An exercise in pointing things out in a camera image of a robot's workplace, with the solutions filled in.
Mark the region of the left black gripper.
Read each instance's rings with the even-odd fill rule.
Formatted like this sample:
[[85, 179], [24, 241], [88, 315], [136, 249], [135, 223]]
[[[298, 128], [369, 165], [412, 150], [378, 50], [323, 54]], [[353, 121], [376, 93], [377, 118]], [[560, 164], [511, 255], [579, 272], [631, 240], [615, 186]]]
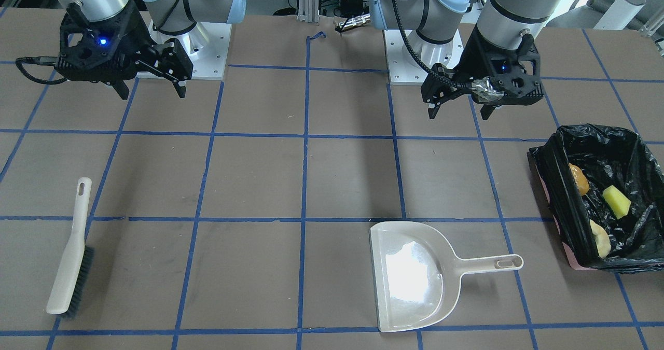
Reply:
[[500, 106], [530, 106], [545, 96], [541, 81], [540, 54], [530, 29], [517, 34], [517, 48], [500, 48], [473, 29], [459, 63], [453, 69], [436, 64], [421, 86], [429, 119], [435, 119], [442, 104], [471, 95], [483, 105], [486, 121]]

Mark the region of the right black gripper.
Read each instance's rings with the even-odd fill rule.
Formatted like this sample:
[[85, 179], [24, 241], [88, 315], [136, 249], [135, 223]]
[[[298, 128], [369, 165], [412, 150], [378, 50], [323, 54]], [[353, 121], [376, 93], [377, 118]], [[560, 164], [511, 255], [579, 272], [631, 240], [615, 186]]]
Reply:
[[125, 81], [138, 72], [170, 81], [178, 97], [185, 98], [193, 63], [178, 39], [159, 44], [151, 38], [132, 0], [115, 16], [95, 22], [85, 18], [80, 4], [71, 2], [60, 24], [54, 68], [66, 80], [107, 83], [127, 101], [130, 89]]

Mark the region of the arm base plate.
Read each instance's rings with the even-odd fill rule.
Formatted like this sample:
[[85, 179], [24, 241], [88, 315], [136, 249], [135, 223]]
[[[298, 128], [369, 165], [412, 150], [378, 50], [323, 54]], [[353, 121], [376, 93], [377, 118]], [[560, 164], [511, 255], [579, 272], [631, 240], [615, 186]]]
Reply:
[[[408, 52], [400, 31], [386, 30], [383, 33], [391, 85], [422, 85], [427, 77], [427, 72], [415, 62]], [[460, 61], [463, 43], [459, 31], [455, 32], [451, 42], [443, 45], [428, 43], [411, 30], [406, 30], [405, 33], [412, 49], [429, 68], [439, 63], [444, 68], [453, 69]]]
[[222, 22], [189, 23], [180, 35], [176, 31], [161, 29], [156, 31], [149, 26], [152, 39], [162, 44], [170, 38], [177, 38], [186, 50], [192, 64], [192, 80], [223, 80], [230, 46], [232, 24]]

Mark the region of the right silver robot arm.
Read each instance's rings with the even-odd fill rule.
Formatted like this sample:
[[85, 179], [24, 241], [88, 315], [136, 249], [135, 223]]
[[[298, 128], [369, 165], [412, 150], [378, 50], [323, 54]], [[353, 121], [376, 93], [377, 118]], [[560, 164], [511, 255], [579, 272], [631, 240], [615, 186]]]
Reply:
[[[237, 24], [246, 14], [246, 0], [142, 0], [152, 18], [152, 26], [147, 26], [134, 0], [58, 1], [66, 8], [60, 24], [60, 52], [54, 58], [37, 59], [36, 64], [52, 66], [60, 74], [54, 85], [100, 82], [114, 88], [124, 100], [129, 95], [126, 81], [143, 72], [170, 81], [178, 96], [185, 97], [186, 82], [194, 74], [198, 57], [192, 36], [201, 36], [206, 23]], [[427, 72], [422, 95], [430, 105], [430, 118], [444, 102], [470, 94], [483, 104], [483, 118], [488, 119], [505, 97], [498, 76], [457, 81], [453, 80], [457, 71], [448, 71], [440, 63], [425, 63], [406, 36], [406, 1], [411, 0], [374, 0], [377, 8], [370, 19], [382, 24], [384, 30], [385, 14], [395, 16], [406, 50]], [[422, 2], [422, 12], [428, 15], [433, 8], [457, 12], [451, 0]]]

